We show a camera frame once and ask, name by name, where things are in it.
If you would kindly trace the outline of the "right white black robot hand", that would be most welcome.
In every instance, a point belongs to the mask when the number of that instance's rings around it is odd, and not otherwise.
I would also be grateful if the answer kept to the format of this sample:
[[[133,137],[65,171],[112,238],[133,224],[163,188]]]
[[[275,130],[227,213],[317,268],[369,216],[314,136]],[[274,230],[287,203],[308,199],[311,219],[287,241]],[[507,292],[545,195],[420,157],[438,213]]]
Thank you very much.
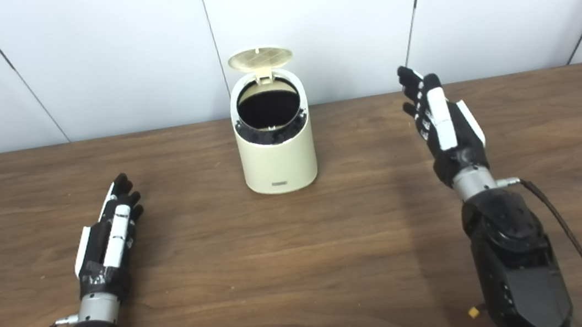
[[[488,168],[483,131],[463,101],[448,100],[438,75],[421,76],[400,66],[397,76],[408,99],[402,110],[411,116],[418,134],[428,145],[438,179],[452,187],[455,176],[464,169]]]

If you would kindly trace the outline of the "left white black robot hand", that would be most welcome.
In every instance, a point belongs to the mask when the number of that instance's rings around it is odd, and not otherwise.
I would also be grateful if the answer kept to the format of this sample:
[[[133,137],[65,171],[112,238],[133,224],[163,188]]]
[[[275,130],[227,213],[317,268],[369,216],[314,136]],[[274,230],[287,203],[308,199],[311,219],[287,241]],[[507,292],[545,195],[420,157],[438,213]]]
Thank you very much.
[[[98,220],[83,228],[74,268],[81,300],[107,293],[123,302],[131,290],[130,255],[144,213],[133,187],[127,174],[115,177]]]

